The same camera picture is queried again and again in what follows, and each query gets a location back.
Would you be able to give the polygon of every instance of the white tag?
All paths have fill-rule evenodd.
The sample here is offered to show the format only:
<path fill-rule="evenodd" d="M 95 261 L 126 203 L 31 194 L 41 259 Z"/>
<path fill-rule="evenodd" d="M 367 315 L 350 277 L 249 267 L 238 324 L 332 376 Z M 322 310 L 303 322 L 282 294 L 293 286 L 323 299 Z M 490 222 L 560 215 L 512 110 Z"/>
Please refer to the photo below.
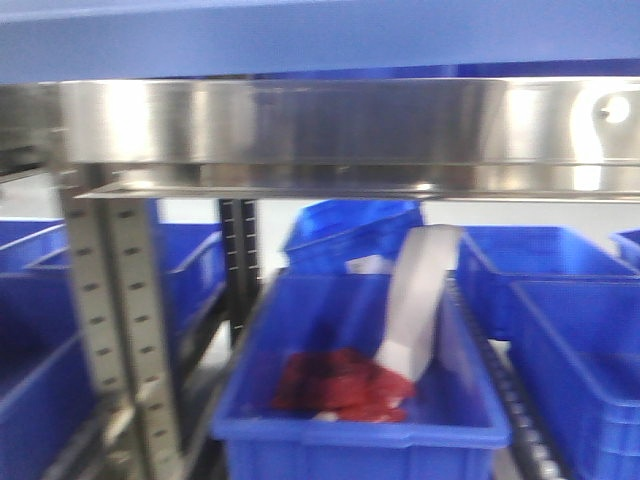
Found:
<path fill-rule="evenodd" d="M 412 381 L 433 356 L 436 312 L 447 270 L 458 262 L 462 229 L 451 225 L 413 228 L 391 278 L 386 329 L 376 361 Z"/>
<path fill-rule="evenodd" d="M 345 263 L 347 273 L 360 275 L 372 275 L 393 272 L 393 261 L 382 255 L 369 255 L 368 257 L 354 258 Z"/>

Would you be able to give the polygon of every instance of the blue plastic bin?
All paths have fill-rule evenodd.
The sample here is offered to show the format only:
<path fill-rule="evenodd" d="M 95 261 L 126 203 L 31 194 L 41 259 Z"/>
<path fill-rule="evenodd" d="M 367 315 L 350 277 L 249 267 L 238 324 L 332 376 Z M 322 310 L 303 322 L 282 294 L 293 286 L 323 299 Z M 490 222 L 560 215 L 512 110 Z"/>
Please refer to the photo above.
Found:
<path fill-rule="evenodd" d="M 620 258 L 635 268 L 640 268 L 640 230 L 626 230 L 610 236 L 618 245 Z"/>
<path fill-rule="evenodd" d="M 350 272 L 347 262 L 398 257 L 407 232 L 423 225 L 420 203 L 327 200 L 302 209 L 284 251 L 296 274 Z"/>
<path fill-rule="evenodd" d="M 640 285 L 523 282 L 510 357 L 579 480 L 640 478 Z"/>
<path fill-rule="evenodd" d="M 39 480 L 95 405 L 73 318 L 61 282 L 0 275 L 2 479 Z"/>
<path fill-rule="evenodd" d="M 160 224 L 159 257 L 165 272 L 173 333 L 181 336 L 224 288 L 224 250 L 219 224 Z M 48 252 L 28 271 L 63 277 L 69 272 L 66 248 Z"/>
<path fill-rule="evenodd" d="M 323 422 L 270 408 L 287 357 L 355 347 L 384 330 L 388 275 L 280 277 L 212 422 L 234 480 L 486 480 L 509 427 L 458 306 L 440 309 L 436 356 L 403 423 Z"/>
<path fill-rule="evenodd" d="M 19 272 L 66 244 L 61 220 L 0 220 L 0 273 Z"/>
<path fill-rule="evenodd" d="M 516 328 L 511 282 L 630 281 L 639 275 L 566 227 L 469 226 L 460 242 L 456 281 L 487 335 L 510 340 Z"/>

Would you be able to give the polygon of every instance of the metal rack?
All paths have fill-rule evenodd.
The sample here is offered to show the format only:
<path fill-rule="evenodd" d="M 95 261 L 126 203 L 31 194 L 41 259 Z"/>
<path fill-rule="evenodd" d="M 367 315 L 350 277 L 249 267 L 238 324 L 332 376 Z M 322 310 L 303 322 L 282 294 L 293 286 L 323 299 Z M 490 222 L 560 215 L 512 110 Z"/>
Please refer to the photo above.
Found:
<path fill-rule="evenodd" d="M 56 176 L 109 479 L 189 477 L 224 375 L 174 385 L 145 198 L 221 199 L 234 339 L 259 293 L 247 198 L 640 200 L 635 78 L 4 88 Z"/>

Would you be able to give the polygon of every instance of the white wall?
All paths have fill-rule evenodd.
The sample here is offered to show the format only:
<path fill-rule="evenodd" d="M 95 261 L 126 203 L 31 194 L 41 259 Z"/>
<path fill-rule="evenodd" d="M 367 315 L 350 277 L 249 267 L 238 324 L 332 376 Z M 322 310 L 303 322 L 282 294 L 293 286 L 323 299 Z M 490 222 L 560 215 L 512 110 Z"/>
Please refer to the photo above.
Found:
<path fill-rule="evenodd" d="M 55 217 L 59 204 L 51 178 L 46 175 L 0 185 L 0 217 Z M 312 200 L 262 200 L 258 204 L 258 248 L 263 276 L 286 265 L 280 253 L 300 208 Z M 216 221 L 212 199 L 168 199 L 160 203 L 165 221 Z M 640 228 L 640 204 L 425 202 L 429 223 L 561 224 L 577 228 L 601 247 L 615 252 L 608 235 Z"/>

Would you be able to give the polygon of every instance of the red fabric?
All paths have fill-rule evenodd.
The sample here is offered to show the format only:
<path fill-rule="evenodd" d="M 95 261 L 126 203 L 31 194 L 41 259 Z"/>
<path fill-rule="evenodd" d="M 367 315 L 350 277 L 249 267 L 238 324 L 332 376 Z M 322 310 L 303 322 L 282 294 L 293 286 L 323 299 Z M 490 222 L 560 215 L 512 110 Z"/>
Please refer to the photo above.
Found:
<path fill-rule="evenodd" d="M 399 422 L 397 408 L 415 395 L 413 383 L 357 350 L 295 353 L 285 365 L 274 408 L 333 411 L 350 421 Z"/>

